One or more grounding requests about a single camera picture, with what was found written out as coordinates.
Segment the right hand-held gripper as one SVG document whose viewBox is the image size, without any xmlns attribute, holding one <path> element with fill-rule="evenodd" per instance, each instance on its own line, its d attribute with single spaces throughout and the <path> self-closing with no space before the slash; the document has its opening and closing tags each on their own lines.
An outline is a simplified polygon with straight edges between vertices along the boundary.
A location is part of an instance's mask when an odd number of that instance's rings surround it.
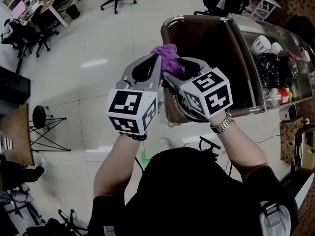
<svg viewBox="0 0 315 236">
<path fill-rule="evenodd" d="M 184 68 L 184 76 L 192 77 L 181 80 L 168 72 L 162 75 L 180 91 L 191 110 L 209 119 L 232 106 L 229 80 L 217 67 L 210 68 L 205 61 L 191 57 L 180 57 L 177 61 Z"/>
</svg>

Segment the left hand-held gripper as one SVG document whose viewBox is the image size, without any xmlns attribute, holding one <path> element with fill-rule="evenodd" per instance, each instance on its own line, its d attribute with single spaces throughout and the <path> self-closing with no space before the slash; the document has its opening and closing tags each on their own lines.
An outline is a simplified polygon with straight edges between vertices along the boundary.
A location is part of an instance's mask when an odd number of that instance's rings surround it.
<svg viewBox="0 0 315 236">
<path fill-rule="evenodd" d="M 110 89 L 105 114 L 116 131 L 145 135 L 161 106 L 161 65 L 159 54 L 145 55 L 129 64 Z"/>
</svg>

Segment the purple cloth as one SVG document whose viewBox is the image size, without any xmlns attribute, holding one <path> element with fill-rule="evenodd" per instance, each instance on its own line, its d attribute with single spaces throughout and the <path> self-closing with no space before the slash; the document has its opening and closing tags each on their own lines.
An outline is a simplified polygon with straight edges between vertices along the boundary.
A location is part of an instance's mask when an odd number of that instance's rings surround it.
<svg viewBox="0 0 315 236">
<path fill-rule="evenodd" d="M 168 72 L 174 76 L 183 75 L 184 67 L 178 62 L 177 47 L 175 44 L 157 46 L 151 50 L 150 54 L 159 54 L 162 58 L 162 72 Z"/>
</svg>

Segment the brown laundry cart bin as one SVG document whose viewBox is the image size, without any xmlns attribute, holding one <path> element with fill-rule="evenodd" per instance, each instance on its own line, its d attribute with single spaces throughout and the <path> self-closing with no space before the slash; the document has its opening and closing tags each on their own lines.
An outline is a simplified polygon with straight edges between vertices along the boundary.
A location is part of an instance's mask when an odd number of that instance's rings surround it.
<svg viewBox="0 0 315 236">
<path fill-rule="evenodd" d="M 229 110 L 234 118 L 261 111 L 260 99 L 254 94 L 259 82 L 252 57 L 232 19 L 173 16 L 163 23 L 160 33 L 163 44 L 174 44 L 180 57 L 201 59 L 223 72 L 230 81 L 233 104 Z"/>
</svg>

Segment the person's right forearm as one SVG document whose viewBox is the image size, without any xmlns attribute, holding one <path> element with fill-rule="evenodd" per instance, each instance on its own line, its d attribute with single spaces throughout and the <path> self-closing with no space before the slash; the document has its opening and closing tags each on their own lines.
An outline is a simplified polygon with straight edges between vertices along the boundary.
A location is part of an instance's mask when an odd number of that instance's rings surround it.
<svg viewBox="0 0 315 236">
<path fill-rule="evenodd" d="M 243 182 L 254 170 L 268 166 L 264 151 L 234 121 L 218 137 Z"/>
</svg>

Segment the person's left forearm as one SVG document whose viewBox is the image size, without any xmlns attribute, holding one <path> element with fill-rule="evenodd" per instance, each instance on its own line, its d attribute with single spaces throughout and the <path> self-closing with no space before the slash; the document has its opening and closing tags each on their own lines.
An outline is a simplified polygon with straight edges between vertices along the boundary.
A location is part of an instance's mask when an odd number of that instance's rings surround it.
<svg viewBox="0 0 315 236">
<path fill-rule="evenodd" d="M 131 179 L 141 142 L 126 134 L 120 135 L 94 178 L 94 197 L 110 196 L 121 201 Z"/>
</svg>

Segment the black plastic bag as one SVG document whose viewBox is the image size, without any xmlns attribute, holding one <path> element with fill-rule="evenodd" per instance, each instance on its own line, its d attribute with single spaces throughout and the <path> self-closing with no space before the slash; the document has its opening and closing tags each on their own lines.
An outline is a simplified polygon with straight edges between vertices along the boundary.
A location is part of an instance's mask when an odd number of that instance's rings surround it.
<svg viewBox="0 0 315 236">
<path fill-rule="evenodd" d="M 292 55 L 286 51 L 262 53 L 254 58 L 261 83 L 264 88 L 288 88 L 298 76 L 298 66 Z"/>
</svg>

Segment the plain white mug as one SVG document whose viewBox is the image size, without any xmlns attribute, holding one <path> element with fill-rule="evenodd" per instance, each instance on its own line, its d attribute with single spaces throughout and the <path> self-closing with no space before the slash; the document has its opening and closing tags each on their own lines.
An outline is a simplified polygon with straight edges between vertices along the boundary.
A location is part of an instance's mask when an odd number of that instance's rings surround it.
<svg viewBox="0 0 315 236">
<path fill-rule="evenodd" d="M 269 50 L 269 53 L 278 55 L 278 54 L 279 54 L 280 52 L 282 52 L 282 51 L 283 51 L 282 46 L 281 46 L 278 42 L 274 42 L 274 43 L 271 45 L 271 49 Z"/>
</svg>

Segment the wooden top white desk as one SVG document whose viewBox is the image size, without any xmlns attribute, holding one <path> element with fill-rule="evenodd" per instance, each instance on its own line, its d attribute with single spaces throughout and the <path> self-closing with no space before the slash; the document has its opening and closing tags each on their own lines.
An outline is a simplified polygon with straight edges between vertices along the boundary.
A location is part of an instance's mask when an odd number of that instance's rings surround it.
<svg viewBox="0 0 315 236">
<path fill-rule="evenodd" d="M 36 11 L 36 9 L 39 7 L 39 6 L 43 6 L 40 10 L 40 14 L 44 13 L 45 11 L 50 11 L 53 16 L 63 25 L 63 27 L 66 29 L 69 27 L 69 24 L 65 21 L 65 19 L 61 16 L 61 14 L 58 12 L 57 9 L 55 9 L 54 7 L 54 2 L 55 0 L 47 0 L 47 1 L 44 1 L 44 0 L 40 0 L 39 4 L 34 8 L 32 9 L 32 6 L 29 5 L 27 10 L 22 14 L 21 18 L 22 20 L 24 20 L 25 22 L 23 23 L 23 25 L 27 25 L 31 18 L 34 16 L 34 13 Z"/>
</svg>

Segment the large white cup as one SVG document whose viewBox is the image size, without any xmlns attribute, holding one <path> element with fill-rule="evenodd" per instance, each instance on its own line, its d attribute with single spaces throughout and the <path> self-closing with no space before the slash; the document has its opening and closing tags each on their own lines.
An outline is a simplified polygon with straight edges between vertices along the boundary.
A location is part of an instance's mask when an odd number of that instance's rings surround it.
<svg viewBox="0 0 315 236">
<path fill-rule="evenodd" d="M 305 48 L 300 47 L 299 51 L 300 51 L 301 59 L 304 62 L 310 62 L 311 61 L 310 55 Z"/>
</svg>

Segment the patterned cardboard box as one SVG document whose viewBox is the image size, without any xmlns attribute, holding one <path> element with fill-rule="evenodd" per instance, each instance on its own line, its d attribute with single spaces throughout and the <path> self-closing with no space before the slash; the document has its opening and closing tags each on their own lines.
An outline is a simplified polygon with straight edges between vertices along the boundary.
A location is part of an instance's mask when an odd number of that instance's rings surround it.
<svg viewBox="0 0 315 236">
<path fill-rule="evenodd" d="M 295 135 L 305 125 L 303 117 L 298 117 L 293 121 L 283 121 L 280 123 L 280 144 L 281 161 L 293 163 L 295 150 Z"/>
</svg>

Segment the tall black panel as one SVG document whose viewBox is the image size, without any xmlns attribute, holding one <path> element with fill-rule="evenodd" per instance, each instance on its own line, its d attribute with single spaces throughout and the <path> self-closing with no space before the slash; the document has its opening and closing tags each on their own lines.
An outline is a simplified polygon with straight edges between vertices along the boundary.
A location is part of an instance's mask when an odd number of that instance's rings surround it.
<svg viewBox="0 0 315 236">
<path fill-rule="evenodd" d="M 30 79 L 0 66 L 0 100 L 22 105 L 30 94 Z"/>
</svg>

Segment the wooden table black legs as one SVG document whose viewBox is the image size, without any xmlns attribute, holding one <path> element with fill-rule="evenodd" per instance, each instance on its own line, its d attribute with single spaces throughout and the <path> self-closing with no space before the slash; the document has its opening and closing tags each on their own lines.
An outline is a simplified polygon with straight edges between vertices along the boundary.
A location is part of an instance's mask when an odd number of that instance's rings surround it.
<svg viewBox="0 0 315 236">
<path fill-rule="evenodd" d="M 0 120 L 0 131 L 3 139 L 8 140 L 9 144 L 2 151 L 6 160 L 21 165 L 34 166 L 27 103 Z"/>
</svg>

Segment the black folded tripod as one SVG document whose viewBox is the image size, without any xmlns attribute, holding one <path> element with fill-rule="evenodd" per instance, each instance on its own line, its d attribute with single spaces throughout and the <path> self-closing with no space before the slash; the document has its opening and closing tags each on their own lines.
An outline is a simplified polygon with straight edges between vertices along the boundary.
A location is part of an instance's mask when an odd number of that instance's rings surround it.
<svg viewBox="0 0 315 236">
<path fill-rule="evenodd" d="M 58 210 L 58 214 L 63 223 L 51 218 L 45 225 L 27 228 L 22 236 L 87 236 L 88 229 L 74 223 L 75 210 L 70 210 L 69 218 L 65 217 L 61 209 Z"/>
</svg>

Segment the black chest-mounted bracket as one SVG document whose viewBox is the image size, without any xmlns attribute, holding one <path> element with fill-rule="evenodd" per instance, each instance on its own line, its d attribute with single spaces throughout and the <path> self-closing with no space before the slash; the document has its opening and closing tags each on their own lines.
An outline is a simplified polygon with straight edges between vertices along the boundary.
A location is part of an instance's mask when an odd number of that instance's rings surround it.
<svg viewBox="0 0 315 236">
<path fill-rule="evenodd" d="M 199 138 L 200 138 L 199 150 L 211 154 L 213 159 L 216 161 L 219 155 L 217 153 L 215 153 L 214 150 L 220 150 L 221 147 L 219 145 L 209 141 L 208 139 L 202 137 L 202 136 L 200 136 Z M 203 147 L 202 147 L 203 143 L 206 144 L 207 148 L 203 149 Z"/>
</svg>

